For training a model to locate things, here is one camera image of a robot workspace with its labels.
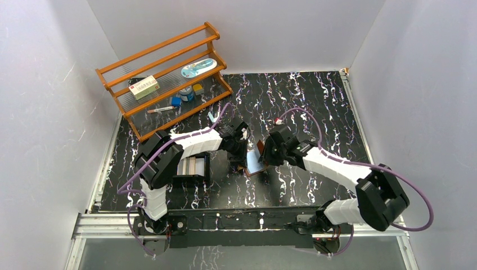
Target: glass panel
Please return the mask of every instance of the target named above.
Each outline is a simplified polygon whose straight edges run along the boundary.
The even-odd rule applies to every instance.
[[[355,237],[331,260],[290,246],[201,246],[144,257],[134,239],[88,239],[79,269],[405,269],[396,237]]]
[[[199,82],[199,84],[203,87],[204,89],[204,94],[202,95],[196,95],[192,101],[187,101],[184,102],[182,101],[182,104],[180,108],[168,110],[168,111],[162,111],[162,112],[157,112],[153,114],[149,114],[147,111],[148,110],[153,110],[157,108],[163,108],[163,107],[168,107],[170,106],[170,99],[171,97],[165,98],[157,103],[155,103],[152,106],[147,107],[141,112],[138,112],[134,115],[131,116],[131,120],[136,126],[137,130],[139,131],[139,134],[141,136],[144,136],[148,134],[149,132],[155,130],[156,128],[170,122],[171,120],[193,110],[194,108],[197,108],[198,106],[210,101],[212,98],[219,96],[220,94],[226,92],[226,89],[222,87],[220,83],[218,83],[215,79],[212,77],[206,78],[202,81]]]

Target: wooden shelf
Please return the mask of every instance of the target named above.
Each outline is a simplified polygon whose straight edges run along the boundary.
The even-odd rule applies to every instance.
[[[232,94],[232,89],[220,74],[220,71],[227,68],[227,65],[212,44],[213,40],[219,38],[218,31],[206,22],[200,27],[96,70],[104,87],[111,93],[121,113],[129,121],[140,141],[148,139],[155,131],[167,128]],[[181,75],[184,66],[207,58],[217,61],[217,66],[214,69],[194,78],[185,78]],[[153,75],[159,84],[159,89],[136,100],[127,87],[127,81],[139,75]],[[169,106],[170,96],[176,95],[179,90],[197,82],[208,84],[212,80],[211,77],[217,84],[216,89],[210,90],[211,98],[208,98],[206,102],[183,102],[184,108],[181,108],[181,113],[176,114],[175,119],[168,122],[156,122],[156,125],[161,123],[160,127],[154,127],[152,122],[147,123],[147,121],[140,120],[141,117],[136,115],[147,114],[146,110],[159,107],[156,105],[158,103],[162,107]]]

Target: metal frame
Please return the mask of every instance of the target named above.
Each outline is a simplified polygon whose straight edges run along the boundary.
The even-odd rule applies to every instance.
[[[113,156],[113,149],[114,145],[116,144],[116,137],[118,136],[119,127],[121,126],[121,120],[123,116],[121,113],[118,114],[118,118],[116,119],[116,123],[114,124],[114,128],[112,129],[111,134],[111,141],[109,142],[109,146],[105,151],[104,155],[104,162],[101,169],[98,171],[98,175],[96,177],[96,184],[94,185],[93,194],[91,199],[89,200],[87,213],[91,213],[93,210],[94,205],[99,202],[101,203],[101,197],[103,196],[104,186],[106,183],[106,174],[109,168],[109,164],[111,163],[111,158]]]
[[[358,129],[363,138],[364,146],[366,152],[371,162],[373,162],[370,148],[368,146],[361,121],[359,120],[358,113],[356,111],[356,106],[354,104],[353,96],[351,94],[351,88],[349,85],[348,78],[344,71],[340,70],[341,79],[345,88],[345,92],[348,95],[348,100],[350,101],[354,117],[358,124]],[[116,136],[119,130],[119,125],[121,122],[121,117],[118,118],[114,132],[111,136],[111,143],[109,145],[108,151],[106,152],[105,162],[103,168],[98,174],[97,183],[94,187],[92,198],[90,200],[88,211],[91,212],[92,207],[96,202],[101,201],[102,190],[104,188],[104,183],[106,180],[106,172],[109,167],[109,162],[111,160],[112,150],[116,141]],[[134,218],[138,214],[134,213],[130,215],[131,224],[134,222]],[[404,219],[400,216],[398,224],[404,226]],[[399,249],[406,266],[406,269],[418,269],[416,259],[412,252],[412,248],[409,242],[409,234],[406,231],[400,229],[389,227],[385,232],[379,232],[372,229],[368,225],[355,225],[354,226],[354,237],[374,237],[374,236],[395,236],[397,238]],[[323,237],[327,235],[314,234],[313,237]],[[128,226],[127,214],[80,214],[78,215],[78,221],[75,226],[75,230],[72,236],[72,244],[70,249],[70,255],[65,269],[74,270],[78,269],[83,255],[84,246],[87,239],[132,239],[133,236]],[[155,236],[140,236],[142,239],[157,239],[164,240],[165,236],[155,235]]]
[[[359,133],[361,135],[361,138],[363,138],[363,143],[364,143],[366,152],[368,154],[368,158],[370,159],[371,163],[374,163],[372,155],[371,155],[371,150],[368,145],[368,140],[366,140],[365,130],[363,129],[363,125],[361,124],[361,120],[359,119],[358,110],[356,109],[356,105],[354,103],[354,98],[353,98],[351,86],[348,80],[348,75],[344,69],[341,69],[339,72],[340,72],[341,80],[343,81],[343,86],[344,86],[346,95],[348,96],[348,100],[351,104],[351,109],[353,110],[354,118],[356,119],[356,123],[358,125]],[[399,219],[400,219],[399,223],[401,223],[402,226],[405,226],[406,224],[401,215],[399,216]],[[417,266],[416,258],[414,257],[414,253],[412,252],[411,244],[409,242],[409,233],[407,231],[402,231],[402,232],[404,233],[404,235],[397,236],[397,240],[399,244],[399,249],[401,251],[401,255],[404,260],[404,264],[406,265],[406,269],[408,270],[409,269],[417,270],[419,268]]]

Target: small box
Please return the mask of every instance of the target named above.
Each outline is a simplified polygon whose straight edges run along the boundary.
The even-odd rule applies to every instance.
[[[202,86],[200,84],[194,84],[192,86],[192,89],[194,90],[195,94],[196,95],[201,95],[204,93],[204,89],[202,88]]]
[[[134,83],[129,87],[129,90],[137,100],[149,95],[157,89],[159,89],[159,84],[158,81],[156,81],[156,79],[154,78],[154,76],[149,76],[144,80]]]
[[[173,97],[170,104],[174,107],[180,107],[182,100],[179,97]]]

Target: small jar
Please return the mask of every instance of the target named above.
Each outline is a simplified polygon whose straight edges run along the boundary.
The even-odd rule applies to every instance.
[[[179,96],[184,101],[191,101],[194,99],[194,92],[191,86],[188,86],[179,91]]]

